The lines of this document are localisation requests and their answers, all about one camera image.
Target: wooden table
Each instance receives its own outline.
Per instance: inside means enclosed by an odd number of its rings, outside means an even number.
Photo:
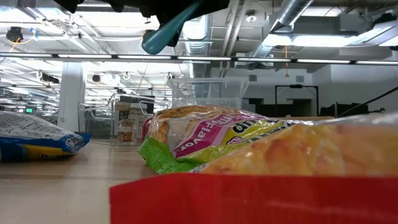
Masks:
[[[136,147],[96,143],[68,159],[0,162],[0,223],[109,223],[109,187],[154,175]]]

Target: ceiling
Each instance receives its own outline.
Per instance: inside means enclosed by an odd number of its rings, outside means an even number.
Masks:
[[[243,20],[238,32],[238,39],[232,48],[232,55],[236,53],[248,53],[256,49],[263,40],[263,27],[266,17],[280,9],[282,1],[258,1],[252,0],[247,11],[255,10],[256,20],[248,22]],[[380,8],[393,6],[398,1],[336,1],[315,0],[315,2],[303,13],[303,17],[337,17],[340,14],[358,14],[359,12],[371,12]],[[36,0],[34,8],[16,7],[14,1],[3,1],[0,6],[0,52],[8,52],[13,43],[9,42],[5,35],[11,26],[22,27],[23,42],[16,45],[13,52],[41,52],[41,53],[81,53],[81,54],[146,54],[141,48],[141,37],[148,29],[157,29],[159,23],[156,17],[149,20],[141,16],[137,9],[127,9],[127,12],[112,12],[101,2],[85,1],[91,7],[79,7],[74,15],[63,12],[53,1]],[[220,56],[223,43],[228,31],[227,24],[231,19],[231,6],[222,11],[210,15],[210,30],[206,43],[209,45],[209,54]],[[175,48],[166,47],[161,55],[185,55],[187,54],[187,40],[183,35]],[[388,47],[364,48],[338,48],[338,47],[304,47],[288,46],[274,47],[271,51],[274,57],[300,57],[300,58],[353,58],[368,57],[368,59],[384,59],[391,55]],[[113,79],[119,76],[121,86],[165,87],[165,77],[187,77],[190,75],[189,63],[139,63],[139,62],[85,62],[84,68],[88,73],[88,85],[110,85],[109,83],[94,83],[93,75],[107,75]],[[311,65],[298,65],[297,68],[309,68]],[[49,74],[62,81],[62,62],[43,60],[16,60],[5,58],[0,64],[1,83],[22,85],[44,85],[38,78],[38,71]],[[58,89],[31,88],[48,95],[56,95]],[[92,89],[88,96],[107,96],[113,94],[113,90]],[[155,91],[141,94],[153,94],[158,97],[170,96],[169,91]]]

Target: blue chip bag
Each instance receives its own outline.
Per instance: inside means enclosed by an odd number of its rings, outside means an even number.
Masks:
[[[2,162],[72,156],[89,140],[36,116],[0,111]]]

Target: white pillar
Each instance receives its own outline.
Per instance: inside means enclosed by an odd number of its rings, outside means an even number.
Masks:
[[[62,68],[58,126],[69,131],[79,130],[78,102],[84,103],[86,73],[80,62],[64,62]]]

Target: plastic bag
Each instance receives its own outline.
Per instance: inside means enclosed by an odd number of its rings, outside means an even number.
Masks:
[[[397,176],[398,113],[298,124],[194,172],[206,174]]]
[[[213,105],[163,110],[152,120],[139,153],[159,173],[187,171],[302,122]]]
[[[36,116],[0,111],[0,161],[75,155],[90,140]]]

